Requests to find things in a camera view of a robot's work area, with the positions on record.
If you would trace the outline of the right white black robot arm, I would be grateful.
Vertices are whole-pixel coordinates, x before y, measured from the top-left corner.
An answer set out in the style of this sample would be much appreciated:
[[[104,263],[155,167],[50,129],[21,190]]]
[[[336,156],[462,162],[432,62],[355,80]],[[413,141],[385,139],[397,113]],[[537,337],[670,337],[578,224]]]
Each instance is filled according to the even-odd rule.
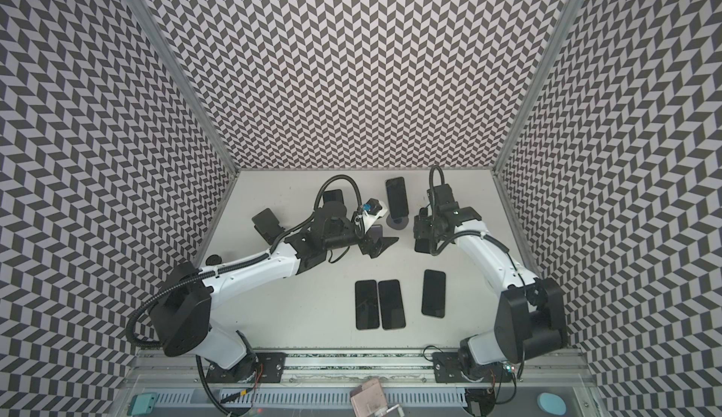
[[[505,362],[522,366],[566,347],[560,285],[515,260],[474,208],[462,208],[438,165],[431,167],[427,195],[428,206],[414,219],[415,250],[438,256],[452,245],[459,247],[498,298],[494,327],[460,342],[458,359],[466,379],[480,381],[488,370]]]

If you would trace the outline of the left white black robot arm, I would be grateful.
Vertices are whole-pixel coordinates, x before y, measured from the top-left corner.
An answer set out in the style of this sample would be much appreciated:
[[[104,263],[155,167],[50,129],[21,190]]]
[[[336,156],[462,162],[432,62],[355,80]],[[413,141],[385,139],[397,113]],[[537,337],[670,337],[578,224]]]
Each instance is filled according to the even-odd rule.
[[[214,321],[212,310],[244,292],[309,271],[334,249],[356,246],[370,258],[380,256],[397,241],[372,234],[388,212],[381,200],[364,201],[351,176],[336,174],[323,183],[301,223],[284,229],[270,210],[254,218],[270,244],[265,251],[202,268],[190,262],[173,268],[162,289],[131,313],[125,338],[139,349],[161,349],[167,357],[192,354],[235,381],[257,376],[261,362],[246,336]]]

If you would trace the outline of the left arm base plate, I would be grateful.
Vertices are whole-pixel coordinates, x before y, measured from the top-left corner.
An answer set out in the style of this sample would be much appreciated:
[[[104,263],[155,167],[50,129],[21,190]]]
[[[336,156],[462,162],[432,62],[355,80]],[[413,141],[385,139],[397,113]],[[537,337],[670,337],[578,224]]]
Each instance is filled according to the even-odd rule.
[[[272,351],[246,355],[229,369],[211,362],[205,379],[210,384],[280,383],[286,360],[285,352]]]

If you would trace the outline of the black stand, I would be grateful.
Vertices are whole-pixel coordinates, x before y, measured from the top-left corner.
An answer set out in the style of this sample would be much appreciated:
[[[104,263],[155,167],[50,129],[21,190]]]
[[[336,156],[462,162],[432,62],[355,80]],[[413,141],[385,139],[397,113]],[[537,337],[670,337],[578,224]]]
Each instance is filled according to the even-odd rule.
[[[265,208],[260,213],[256,214],[251,219],[254,228],[261,235],[261,237],[269,244],[272,245],[274,241],[285,231],[285,228],[280,225],[276,214]]]

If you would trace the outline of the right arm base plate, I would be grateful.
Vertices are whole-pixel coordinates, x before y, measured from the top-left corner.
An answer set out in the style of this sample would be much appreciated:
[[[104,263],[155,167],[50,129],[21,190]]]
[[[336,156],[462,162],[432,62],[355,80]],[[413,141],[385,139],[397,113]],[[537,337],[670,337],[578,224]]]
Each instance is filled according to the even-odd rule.
[[[476,364],[457,351],[436,351],[431,354],[434,378],[437,383],[508,383],[511,370],[503,362]]]

